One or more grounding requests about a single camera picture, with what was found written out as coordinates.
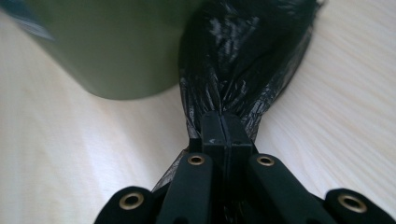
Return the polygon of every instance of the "wooden table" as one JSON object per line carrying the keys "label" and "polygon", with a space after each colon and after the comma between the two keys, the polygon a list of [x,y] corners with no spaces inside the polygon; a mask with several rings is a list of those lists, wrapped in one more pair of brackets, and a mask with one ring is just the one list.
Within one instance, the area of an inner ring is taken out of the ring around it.
{"label": "wooden table", "polygon": [[[332,0],[256,141],[312,193],[354,189],[396,217],[396,1]],[[151,189],[188,143],[177,87],[135,101],[85,92],[0,13],[0,223],[92,223]]]}

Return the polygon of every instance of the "table surface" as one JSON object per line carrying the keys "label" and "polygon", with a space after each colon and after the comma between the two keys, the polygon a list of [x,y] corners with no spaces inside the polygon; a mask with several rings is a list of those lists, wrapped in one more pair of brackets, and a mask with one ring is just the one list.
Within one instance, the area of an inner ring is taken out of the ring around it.
{"label": "table surface", "polygon": [[[356,190],[396,217],[396,1],[332,0],[256,145],[304,186]],[[151,189],[188,144],[177,87],[85,92],[0,12],[0,223],[92,223],[119,189]]]}

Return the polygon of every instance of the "metal grommet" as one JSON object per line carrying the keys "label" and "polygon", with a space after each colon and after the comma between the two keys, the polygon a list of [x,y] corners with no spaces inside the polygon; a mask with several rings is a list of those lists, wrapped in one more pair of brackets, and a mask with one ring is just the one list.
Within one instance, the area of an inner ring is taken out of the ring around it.
{"label": "metal grommet", "polygon": [[143,203],[143,201],[145,201],[145,197],[140,192],[136,191],[129,194],[125,194],[120,199],[120,208],[124,210],[136,209],[138,206],[140,206]]}
{"label": "metal grommet", "polygon": [[189,157],[189,164],[191,165],[201,165],[205,162],[205,158],[202,156],[191,156]]}
{"label": "metal grommet", "polygon": [[267,156],[260,156],[259,158],[257,158],[257,162],[264,166],[272,166],[275,164],[275,161]]}
{"label": "metal grommet", "polygon": [[338,196],[338,202],[345,208],[356,213],[365,213],[367,211],[366,204],[352,195],[341,194]]}

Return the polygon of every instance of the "black garbage bag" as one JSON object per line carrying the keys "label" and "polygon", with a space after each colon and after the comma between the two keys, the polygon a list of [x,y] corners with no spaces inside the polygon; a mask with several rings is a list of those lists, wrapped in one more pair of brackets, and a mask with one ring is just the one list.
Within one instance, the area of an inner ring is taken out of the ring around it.
{"label": "black garbage bag", "polygon": [[300,65],[316,0],[213,0],[191,19],[179,50],[180,91],[190,138],[217,110],[237,115],[253,141],[262,114]]}

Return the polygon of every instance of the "mug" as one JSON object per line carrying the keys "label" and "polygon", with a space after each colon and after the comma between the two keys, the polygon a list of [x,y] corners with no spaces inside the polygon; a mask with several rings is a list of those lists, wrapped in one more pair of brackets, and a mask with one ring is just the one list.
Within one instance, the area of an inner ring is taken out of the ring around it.
{"label": "mug", "polygon": [[178,81],[178,41],[202,0],[0,0],[88,92],[131,100]]}

